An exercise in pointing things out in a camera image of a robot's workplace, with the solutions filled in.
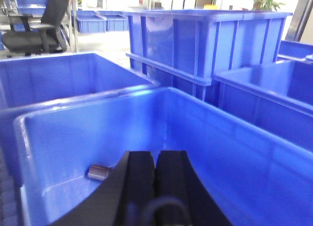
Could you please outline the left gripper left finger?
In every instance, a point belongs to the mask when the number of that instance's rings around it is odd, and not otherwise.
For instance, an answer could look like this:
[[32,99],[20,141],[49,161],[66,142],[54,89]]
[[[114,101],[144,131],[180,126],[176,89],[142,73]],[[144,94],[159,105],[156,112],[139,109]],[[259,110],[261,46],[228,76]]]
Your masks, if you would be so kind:
[[99,187],[53,226],[140,226],[154,198],[154,160],[149,151],[126,151]]

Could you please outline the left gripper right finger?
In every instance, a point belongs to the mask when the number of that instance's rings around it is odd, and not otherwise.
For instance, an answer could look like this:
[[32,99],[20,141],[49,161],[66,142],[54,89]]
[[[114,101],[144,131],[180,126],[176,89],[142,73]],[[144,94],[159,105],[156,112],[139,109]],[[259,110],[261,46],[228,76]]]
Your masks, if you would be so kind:
[[156,196],[173,197],[185,207],[185,218],[179,206],[169,204],[156,212],[158,226],[230,226],[208,193],[185,151],[162,151],[155,171]]

